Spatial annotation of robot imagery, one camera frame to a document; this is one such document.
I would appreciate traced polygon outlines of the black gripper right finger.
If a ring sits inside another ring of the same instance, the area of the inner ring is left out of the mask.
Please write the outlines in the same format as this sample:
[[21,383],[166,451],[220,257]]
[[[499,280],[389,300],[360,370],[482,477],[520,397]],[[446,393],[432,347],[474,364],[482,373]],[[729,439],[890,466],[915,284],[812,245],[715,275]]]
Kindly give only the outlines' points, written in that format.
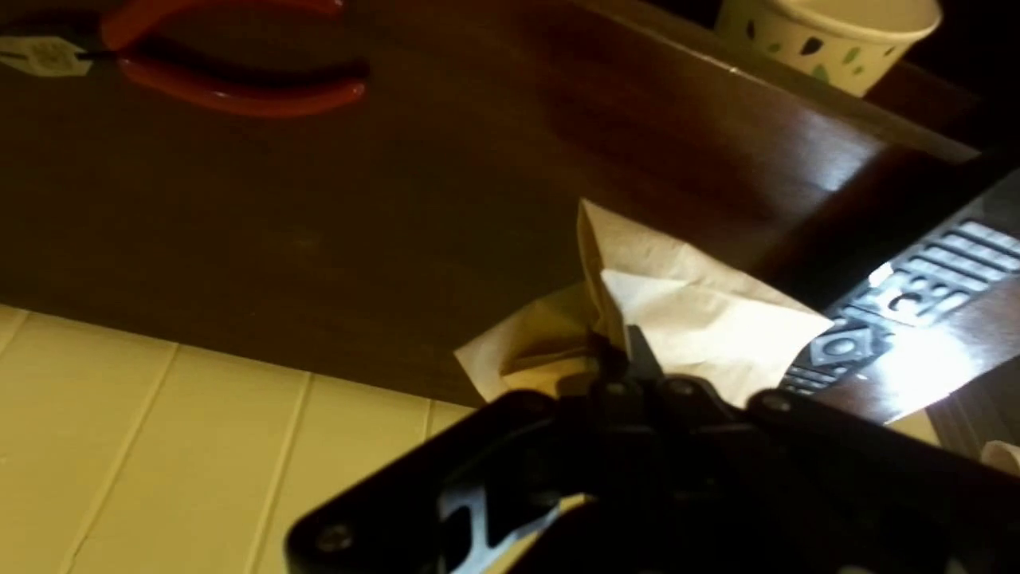
[[650,340],[636,324],[627,328],[627,375],[639,387],[659,387],[667,379]]

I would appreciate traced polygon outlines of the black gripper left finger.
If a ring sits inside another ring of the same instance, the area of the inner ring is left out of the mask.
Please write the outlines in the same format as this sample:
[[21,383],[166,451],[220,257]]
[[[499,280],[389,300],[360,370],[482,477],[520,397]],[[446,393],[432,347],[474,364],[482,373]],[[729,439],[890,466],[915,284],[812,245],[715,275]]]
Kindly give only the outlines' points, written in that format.
[[610,338],[595,338],[591,389],[620,383],[623,370],[627,370],[627,353],[614,347]]

